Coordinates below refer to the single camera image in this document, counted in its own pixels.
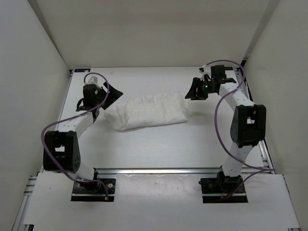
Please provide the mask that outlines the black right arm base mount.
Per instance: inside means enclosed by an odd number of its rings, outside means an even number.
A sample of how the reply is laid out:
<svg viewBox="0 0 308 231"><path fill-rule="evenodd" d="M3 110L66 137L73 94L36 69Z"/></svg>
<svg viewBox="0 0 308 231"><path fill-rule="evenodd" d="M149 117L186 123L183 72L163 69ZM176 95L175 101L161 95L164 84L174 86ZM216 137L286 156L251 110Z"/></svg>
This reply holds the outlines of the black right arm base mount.
<svg viewBox="0 0 308 231"><path fill-rule="evenodd" d="M201 178L203 204L247 203L245 187L241 175L225 176L222 171L215 178Z"/></svg>

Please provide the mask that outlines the white pleated skirt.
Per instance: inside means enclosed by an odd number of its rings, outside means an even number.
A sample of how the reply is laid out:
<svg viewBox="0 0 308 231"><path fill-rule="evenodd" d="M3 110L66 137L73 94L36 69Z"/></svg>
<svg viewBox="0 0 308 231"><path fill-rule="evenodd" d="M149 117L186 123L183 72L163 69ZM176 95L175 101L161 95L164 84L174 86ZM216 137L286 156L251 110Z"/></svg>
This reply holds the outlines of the white pleated skirt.
<svg viewBox="0 0 308 231"><path fill-rule="evenodd" d="M109 107L104 116L118 131L188 121L184 97L180 92L141 96Z"/></svg>

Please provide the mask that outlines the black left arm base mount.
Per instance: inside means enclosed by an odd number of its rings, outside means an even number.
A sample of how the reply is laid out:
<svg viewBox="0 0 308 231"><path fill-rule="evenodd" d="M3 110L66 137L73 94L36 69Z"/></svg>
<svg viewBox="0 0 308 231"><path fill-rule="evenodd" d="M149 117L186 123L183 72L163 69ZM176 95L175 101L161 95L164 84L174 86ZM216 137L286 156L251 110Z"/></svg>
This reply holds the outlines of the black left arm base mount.
<svg viewBox="0 0 308 231"><path fill-rule="evenodd" d="M71 201L73 202L113 202L115 199L116 178L100 177L105 185L108 196L105 195L105 188L99 182L74 182Z"/></svg>

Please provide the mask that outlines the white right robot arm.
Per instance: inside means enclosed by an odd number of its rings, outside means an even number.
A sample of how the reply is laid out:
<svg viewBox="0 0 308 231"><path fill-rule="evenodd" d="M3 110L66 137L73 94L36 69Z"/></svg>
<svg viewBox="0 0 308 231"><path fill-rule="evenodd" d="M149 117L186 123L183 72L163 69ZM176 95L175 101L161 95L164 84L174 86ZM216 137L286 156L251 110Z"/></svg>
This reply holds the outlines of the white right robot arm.
<svg viewBox="0 0 308 231"><path fill-rule="evenodd" d="M193 78L192 85L185 98L192 101L206 100L209 94L216 93L233 110L230 127L232 140L228 157L221 166L223 176L216 180L216 187L221 192L228 192L234 185L232 178L241 174L248 154L265 138L266 108L255 104L242 91L241 84L226 74L223 65L206 69L200 67L201 77Z"/></svg>

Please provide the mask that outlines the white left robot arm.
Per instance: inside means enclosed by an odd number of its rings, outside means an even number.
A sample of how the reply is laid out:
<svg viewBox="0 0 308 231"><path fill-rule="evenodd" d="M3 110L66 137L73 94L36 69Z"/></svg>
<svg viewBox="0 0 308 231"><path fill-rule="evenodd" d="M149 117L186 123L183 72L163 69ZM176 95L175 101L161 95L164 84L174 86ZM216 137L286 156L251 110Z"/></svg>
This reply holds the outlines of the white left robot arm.
<svg viewBox="0 0 308 231"><path fill-rule="evenodd" d="M122 95L107 82L102 87L93 82L84 85L74 118L67 120L60 130L43 132L43 168L63 172L73 181L84 181L89 192L97 192L101 181L95 168L82 163L78 139L97 120L100 109L106 110Z"/></svg>

